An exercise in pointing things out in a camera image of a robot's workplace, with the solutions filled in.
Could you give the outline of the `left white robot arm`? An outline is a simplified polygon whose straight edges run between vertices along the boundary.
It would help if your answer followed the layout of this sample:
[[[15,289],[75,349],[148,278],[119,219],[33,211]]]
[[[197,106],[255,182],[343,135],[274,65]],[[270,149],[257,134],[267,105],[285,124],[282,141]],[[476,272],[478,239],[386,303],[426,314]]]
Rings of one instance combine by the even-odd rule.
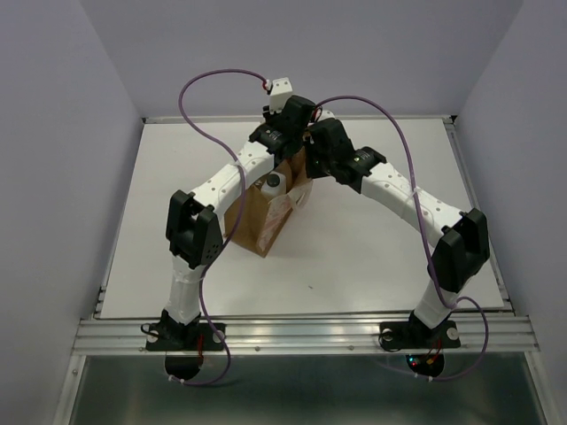
[[[150,352],[184,351],[197,345],[202,283],[207,269],[223,251],[221,219],[245,191],[298,153],[315,103],[291,96],[281,112],[267,118],[249,136],[235,160],[207,182],[171,196],[166,239],[173,255],[169,300],[156,323],[143,325]]]

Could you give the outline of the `brown canvas tote bag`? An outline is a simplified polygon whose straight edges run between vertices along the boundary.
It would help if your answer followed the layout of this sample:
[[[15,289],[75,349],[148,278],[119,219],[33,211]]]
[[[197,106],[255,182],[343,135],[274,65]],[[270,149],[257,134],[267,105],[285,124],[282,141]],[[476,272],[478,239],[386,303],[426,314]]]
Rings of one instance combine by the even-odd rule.
[[[265,174],[245,194],[244,213],[239,215],[240,202],[235,201],[224,214],[224,235],[231,231],[231,242],[266,257],[291,214],[309,199],[313,182],[307,177],[306,152],[300,150],[286,159],[272,175],[280,179],[278,187],[268,191]]]

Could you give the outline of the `white bottle black cap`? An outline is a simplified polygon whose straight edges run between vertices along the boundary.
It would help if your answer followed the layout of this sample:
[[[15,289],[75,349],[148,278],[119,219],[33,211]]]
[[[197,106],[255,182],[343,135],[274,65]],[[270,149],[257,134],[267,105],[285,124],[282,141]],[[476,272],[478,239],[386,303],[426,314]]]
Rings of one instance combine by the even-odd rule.
[[[264,198],[271,200],[286,193],[286,176],[277,172],[270,173],[260,188]]]

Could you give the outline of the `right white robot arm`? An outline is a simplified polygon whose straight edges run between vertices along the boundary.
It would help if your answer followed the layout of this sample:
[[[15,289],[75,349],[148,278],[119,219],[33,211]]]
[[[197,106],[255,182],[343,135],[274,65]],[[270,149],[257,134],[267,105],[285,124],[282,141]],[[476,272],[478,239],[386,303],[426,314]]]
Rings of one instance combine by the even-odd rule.
[[[398,215],[422,237],[428,286],[406,321],[379,331],[387,351],[458,346],[447,336],[448,318],[464,287],[490,259],[486,216],[465,212],[416,186],[370,147],[355,149],[340,120],[319,120],[308,129],[307,174],[332,177]]]

